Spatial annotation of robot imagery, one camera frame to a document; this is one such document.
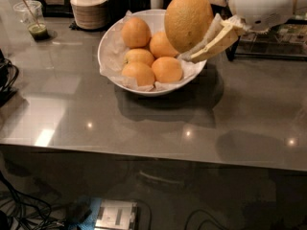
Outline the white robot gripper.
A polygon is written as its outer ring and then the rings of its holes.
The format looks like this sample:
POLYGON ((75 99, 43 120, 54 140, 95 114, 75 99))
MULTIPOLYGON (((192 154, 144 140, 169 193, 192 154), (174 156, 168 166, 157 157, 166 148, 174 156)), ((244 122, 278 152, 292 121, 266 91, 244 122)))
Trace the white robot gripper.
MULTIPOLYGON (((226 6, 226 0, 208 1, 226 6)), ((247 25, 265 31, 286 23, 294 15, 295 0, 228 0, 228 6, 234 16, 223 20, 217 13, 202 41, 180 55, 183 60, 197 63, 216 56, 233 45, 247 25)))

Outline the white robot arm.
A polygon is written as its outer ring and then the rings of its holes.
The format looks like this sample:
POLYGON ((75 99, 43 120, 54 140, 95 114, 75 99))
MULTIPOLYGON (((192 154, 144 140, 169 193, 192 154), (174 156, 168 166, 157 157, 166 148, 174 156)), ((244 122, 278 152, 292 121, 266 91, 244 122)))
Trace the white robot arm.
POLYGON ((245 33, 266 33, 307 12, 307 0, 209 0, 211 5, 229 7, 231 15, 216 15, 202 41, 181 57, 190 62, 212 58, 233 45, 245 33))

